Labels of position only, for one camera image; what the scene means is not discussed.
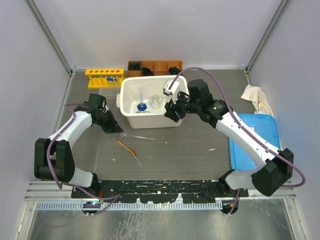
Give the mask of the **red yellow stick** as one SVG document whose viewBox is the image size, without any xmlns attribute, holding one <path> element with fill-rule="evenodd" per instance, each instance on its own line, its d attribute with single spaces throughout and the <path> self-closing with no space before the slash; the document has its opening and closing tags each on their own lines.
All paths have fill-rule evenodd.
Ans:
<svg viewBox="0 0 320 240">
<path fill-rule="evenodd" d="M 128 146 L 126 146 L 120 139 L 117 138 L 116 140 L 122 147 L 124 147 L 127 151 L 129 151 L 133 156 L 137 155 L 134 150 L 132 150 Z"/>
</svg>

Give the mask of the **white plastic tub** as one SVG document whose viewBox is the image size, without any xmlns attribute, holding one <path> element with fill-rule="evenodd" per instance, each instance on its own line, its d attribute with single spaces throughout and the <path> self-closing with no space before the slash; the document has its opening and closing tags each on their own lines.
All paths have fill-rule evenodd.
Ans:
<svg viewBox="0 0 320 240">
<path fill-rule="evenodd" d="M 170 96 L 164 95 L 163 87 L 167 80 L 174 78 L 174 75 L 141 76 L 129 77 L 122 82 L 120 94 L 116 98 L 116 106 L 120 108 L 121 114 L 127 118 L 133 129 L 169 128 L 178 127 L 182 124 L 181 119 L 174 122 L 165 117 L 165 104 L 171 99 L 176 100 L 178 93 Z M 180 84 L 180 91 L 188 94 L 187 80 L 183 76 L 179 76 L 177 81 Z M 147 106 L 144 112 L 137 109 L 140 87 L 143 88 L 144 102 Z M 160 108 L 153 109 L 150 107 L 149 97 L 151 95 L 158 95 L 162 98 Z"/>
</svg>

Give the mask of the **clear plastic pipette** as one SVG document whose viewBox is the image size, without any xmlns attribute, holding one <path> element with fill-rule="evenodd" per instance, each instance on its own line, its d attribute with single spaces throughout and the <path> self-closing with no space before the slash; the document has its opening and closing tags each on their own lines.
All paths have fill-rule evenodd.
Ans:
<svg viewBox="0 0 320 240">
<path fill-rule="evenodd" d="M 99 154 L 100 154 L 100 143 L 98 144 L 97 152 L 96 152 L 96 156 L 95 156 L 95 162 L 94 162 L 95 168 L 97 168 L 97 166 L 98 166 Z"/>
</svg>

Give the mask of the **yellow test tube rack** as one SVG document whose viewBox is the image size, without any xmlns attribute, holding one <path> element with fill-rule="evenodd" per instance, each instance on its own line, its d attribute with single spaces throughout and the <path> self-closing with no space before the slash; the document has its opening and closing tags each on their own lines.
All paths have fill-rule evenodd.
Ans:
<svg viewBox="0 0 320 240">
<path fill-rule="evenodd" d="M 84 74 L 88 77 L 88 89 L 120 88 L 125 79 L 123 68 L 87 68 Z M 108 82 L 108 77 L 118 78 L 118 82 Z"/>
</svg>

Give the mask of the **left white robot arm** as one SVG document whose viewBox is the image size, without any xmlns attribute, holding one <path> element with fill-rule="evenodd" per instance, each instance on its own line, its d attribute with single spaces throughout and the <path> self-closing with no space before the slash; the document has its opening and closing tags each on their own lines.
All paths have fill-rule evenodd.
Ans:
<svg viewBox="0 0 320 240">
<path fill-rule="evenodd" d="M 61 189 L 62 184 L 82 187 L 88 198 L 100 193 L 98 176 L 76 167 L 72 147 L 85 130 L 92 125 L 101 127 L 104 133 L 122 133 L 114 115 L 109 110 L 104 96 L 91 93 L 87 101 L 65 107 L 71 110 L 69 120 L 47 138 L 39 138 L 34 146 L 34 176 L 39 180 L 55 181 Z"/>
</svg>

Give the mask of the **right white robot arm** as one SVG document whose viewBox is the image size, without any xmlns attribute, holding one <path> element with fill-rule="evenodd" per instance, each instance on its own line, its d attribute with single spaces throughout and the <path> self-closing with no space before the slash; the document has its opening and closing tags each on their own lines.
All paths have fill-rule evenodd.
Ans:
<svg viewBox="0 0 320 240">
<path fill-rule="evenodd" d="M 177 81 L 168 80 L 163 93 L 170 99 L 165 104 L 165 117 L 178 122 L 186 114 L 196 114 L 214 129 L 228 136 L 253 160 L 256 168 L 232 169 L 219 178 L 219 191 L 231 197 L 237 189 L 256 189 L 270 197 L 292 176 L 294 155 L 289 149 L 280 150 L 247 126 L 222 99 L 214 99 L 207 83 L 192 80 L 188 92 L 181 91 Z"/>
</svg>

